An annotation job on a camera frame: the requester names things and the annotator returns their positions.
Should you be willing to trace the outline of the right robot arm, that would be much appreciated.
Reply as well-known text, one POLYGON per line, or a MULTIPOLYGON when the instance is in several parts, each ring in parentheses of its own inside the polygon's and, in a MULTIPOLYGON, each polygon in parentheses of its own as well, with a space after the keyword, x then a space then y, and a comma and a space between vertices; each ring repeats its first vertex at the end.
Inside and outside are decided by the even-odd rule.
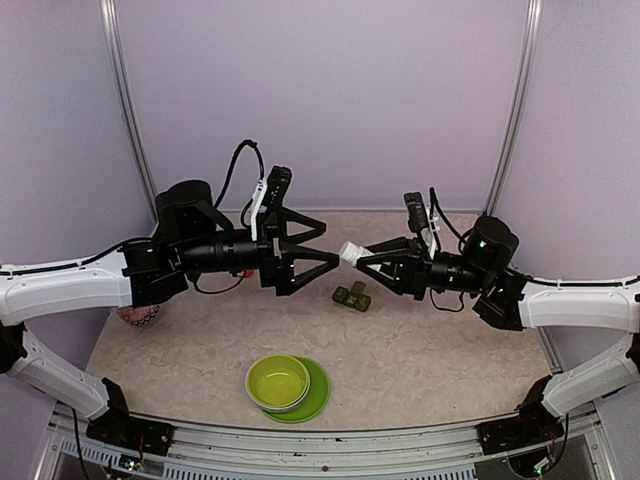
POLYGON ((511 423, 512 436, 531 444, 549 429, 551 418, 638 382, 639 279, 566 282, 523 275, 508 267, 518 245, 505 223, 482 216, 458 254, 415 236, 369 247, 345 244, 340 255, 398 295, 421 300, 429 290, 468 294, 476 300, 474 312, 496 329, 573 326, 624 332, 601 354, 531 387, 511 423))

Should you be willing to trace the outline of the small white pill bottle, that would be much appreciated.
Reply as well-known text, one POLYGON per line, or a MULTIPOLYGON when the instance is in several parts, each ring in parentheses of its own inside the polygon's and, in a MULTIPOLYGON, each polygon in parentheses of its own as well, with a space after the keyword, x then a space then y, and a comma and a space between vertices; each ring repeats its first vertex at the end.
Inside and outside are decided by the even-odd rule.
POLYGON ((346 241, 339 249, 340 258, 353 268, 357 266, 357 262, 361 258, 369 257, 372 255, 373 253, 367 248, 356 245, 355 243, 350 241, 346 241))

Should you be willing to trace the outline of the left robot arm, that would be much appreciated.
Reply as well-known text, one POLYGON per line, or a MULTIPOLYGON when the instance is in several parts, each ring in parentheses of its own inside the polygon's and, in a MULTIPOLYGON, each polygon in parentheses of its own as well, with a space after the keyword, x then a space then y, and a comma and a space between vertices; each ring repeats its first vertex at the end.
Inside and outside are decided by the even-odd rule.
POLYGON ((121 445, 140 434, 121 388, 75 368, 45 347, 26 321, 103 307, 160 305, 203 274, 258 272, 260 284, 291 295, 335 269, 336 254, 305 247, 325 223, 283 206, 288 178, 260 182, 250 228, 237 228, 203 180, 182 181, 156 198, 149 238, 125 240, 92 257, 1 268, 1 371, 66 403, 121 445))

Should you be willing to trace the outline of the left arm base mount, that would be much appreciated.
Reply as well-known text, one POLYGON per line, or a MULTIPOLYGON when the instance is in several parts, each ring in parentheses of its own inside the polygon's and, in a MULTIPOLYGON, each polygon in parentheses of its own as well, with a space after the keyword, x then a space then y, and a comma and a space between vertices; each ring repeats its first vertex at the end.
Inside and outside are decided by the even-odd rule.
POLYGON ((141 454, 166 456, 175 427, 166 422, 132 416, 121 387, 107 378, 103 378, 102 383, 107 392, 107 411, 89 421, 86 436, 141 454))

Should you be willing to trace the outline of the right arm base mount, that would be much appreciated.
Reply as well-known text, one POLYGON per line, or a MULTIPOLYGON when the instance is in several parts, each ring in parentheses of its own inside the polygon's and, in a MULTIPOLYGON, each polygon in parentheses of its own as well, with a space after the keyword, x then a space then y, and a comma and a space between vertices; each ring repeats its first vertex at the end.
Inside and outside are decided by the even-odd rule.
POLYGON ((481 449, 484 455, 492 455, 520 449, 565 433, 558 416, 543 405, 543 392, 551 375, 536 381, 512 417, 482 422, 477 426, 481 449))

